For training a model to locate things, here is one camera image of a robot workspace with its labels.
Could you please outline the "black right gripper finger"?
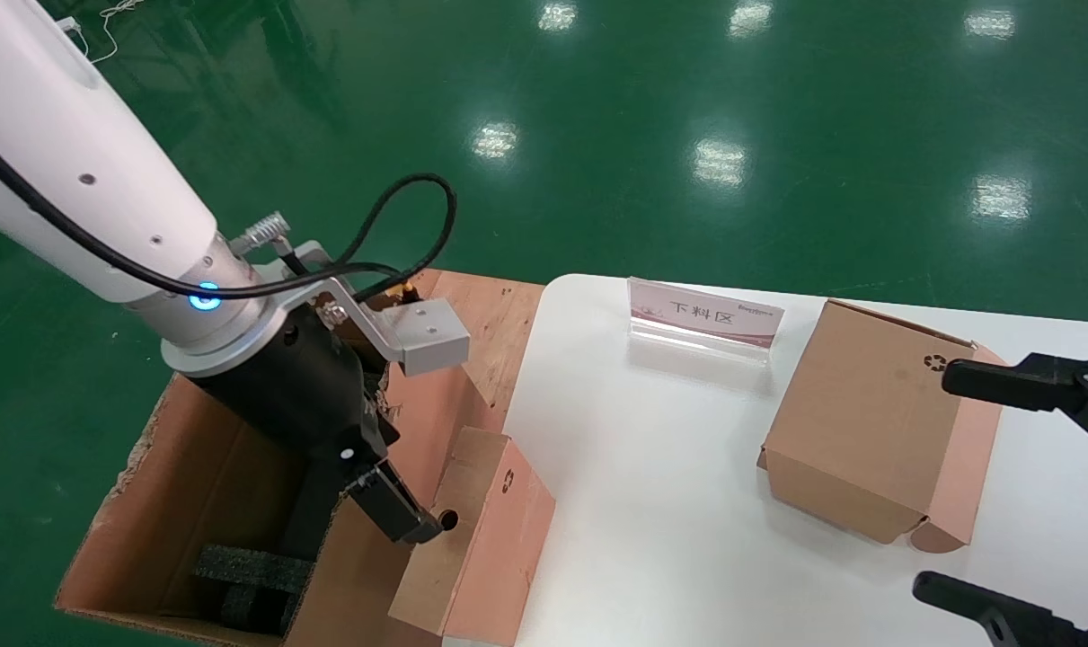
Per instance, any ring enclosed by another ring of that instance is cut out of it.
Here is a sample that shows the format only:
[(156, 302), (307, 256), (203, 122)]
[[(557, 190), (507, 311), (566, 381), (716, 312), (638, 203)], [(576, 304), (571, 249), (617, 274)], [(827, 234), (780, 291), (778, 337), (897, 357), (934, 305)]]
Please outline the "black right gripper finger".
[(1088, 646), (1088, 629), (1024, 599), (945, 576), (922, 571), (912, 595), (923, 604), (978, 623), (993, 646)]
[(1031, 353), (1015, 366), (957, 359), (943, 370), (955, 396), (1027, 411), (1060, 411), (1088, 434), (1088, 360)]

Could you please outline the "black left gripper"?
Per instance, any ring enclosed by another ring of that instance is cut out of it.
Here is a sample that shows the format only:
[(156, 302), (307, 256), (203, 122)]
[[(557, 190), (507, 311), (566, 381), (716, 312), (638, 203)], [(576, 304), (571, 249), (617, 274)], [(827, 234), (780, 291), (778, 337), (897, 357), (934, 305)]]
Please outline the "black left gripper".
[(345, 492), (391, 542), (425, 544), (444, 532), (388, 458), (399, 434), (368, 400), (359, 356), (312, 307), (294, 308), (240, 365), (193, 382), (273, 441), (338, 466)]

